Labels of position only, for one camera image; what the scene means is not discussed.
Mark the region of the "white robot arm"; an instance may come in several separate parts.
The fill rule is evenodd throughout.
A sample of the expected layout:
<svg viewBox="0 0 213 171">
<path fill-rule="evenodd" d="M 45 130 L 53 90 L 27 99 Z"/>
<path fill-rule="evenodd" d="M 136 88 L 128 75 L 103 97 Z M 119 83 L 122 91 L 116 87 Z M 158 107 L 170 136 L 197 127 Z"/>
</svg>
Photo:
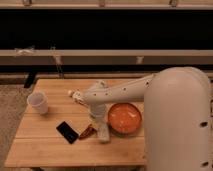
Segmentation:
<svg viewBox="0 0 213 171">
<path fill-rule="evenodd" d="M 173 67 L 83 93 L 90 105 L 144 103 L 147 171 L 212 171 L 211 83 L 194 67 Z"/>
</svg>

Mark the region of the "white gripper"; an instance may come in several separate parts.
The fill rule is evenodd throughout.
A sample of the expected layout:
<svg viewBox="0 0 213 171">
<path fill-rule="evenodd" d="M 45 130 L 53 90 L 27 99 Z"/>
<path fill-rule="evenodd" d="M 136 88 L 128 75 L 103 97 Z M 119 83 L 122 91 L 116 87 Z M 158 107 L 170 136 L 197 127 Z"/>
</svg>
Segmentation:
<svg viewBox="0 0 213 171">
<path fill-rule="evenodd" d="M 90 117 L 92 125 L 94 127 L 101 127 L 106 124 L 105 115 L 107 108 L 105 105 L 91 105 L 90 106 Z"/>
</svg>

